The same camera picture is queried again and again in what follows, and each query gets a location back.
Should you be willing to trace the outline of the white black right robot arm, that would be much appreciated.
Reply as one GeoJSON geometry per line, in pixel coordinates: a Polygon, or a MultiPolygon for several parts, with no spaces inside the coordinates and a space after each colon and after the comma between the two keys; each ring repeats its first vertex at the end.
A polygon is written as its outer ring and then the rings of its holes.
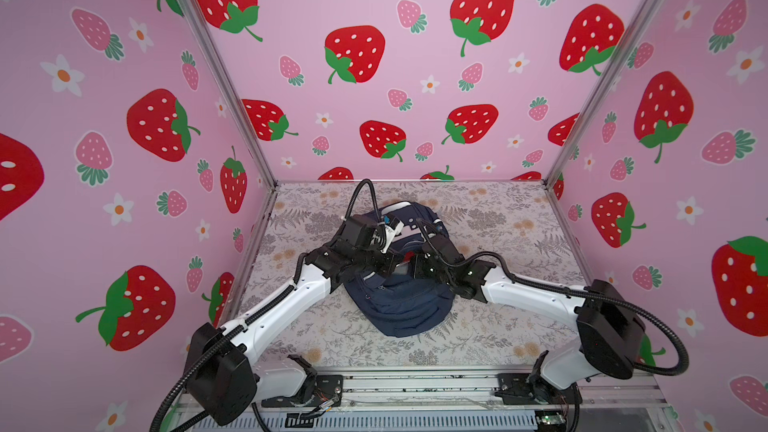
{"type": "Polygon", "coordinates": [[[604,281],[577,287],[515,275],[498,254],[464,258],[438,234],[427,236],[416,269],[445,282],[462,298],[524,309],[576,331],[575,339],[540,355],[529,375],[535,385],[565,390],[596,375],[619,380],[634,375],[645,323],[639,309],[604,281]]]}

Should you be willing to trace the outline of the navy blue student backpack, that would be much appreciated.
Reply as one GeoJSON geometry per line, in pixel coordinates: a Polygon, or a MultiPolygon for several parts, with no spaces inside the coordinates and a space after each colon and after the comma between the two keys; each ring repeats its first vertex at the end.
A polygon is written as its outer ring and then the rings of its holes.
{"type": "Polygon", "coordinates": [[[404,255],[396,271],[387,278],[375,272],[360,273],[344,287],[363,315],[384,335],[410,337],[438,326],[451,312],[455,294],[432,278],[416,276],[415,261],[425,239],[417,226],[427,222],[431,236],[449,236],[443,221],[429,207],[416,202],[398,202],[380,210],[403,223],[390,249],[404,255]]]}

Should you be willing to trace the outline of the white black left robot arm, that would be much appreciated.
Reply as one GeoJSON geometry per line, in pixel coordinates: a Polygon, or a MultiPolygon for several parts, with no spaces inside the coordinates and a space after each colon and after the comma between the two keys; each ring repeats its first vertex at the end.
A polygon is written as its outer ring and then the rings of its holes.
{"type": "Polygon", "coordinates": [[[314,304],[363,272],[392,272],[402,255],[392,243],[404,223],[387,215],[372,220],[353,215],[322,246],[299,256],[292,279],[257,306],[216,328],[210,323],[192,335],[182,377],[163,400],[159,412],[186,392],[202,411],[179,424],[187,431],[212,418],[227,425],[245,412],[266,383],[253,365],[274,339],[314,304]]]}

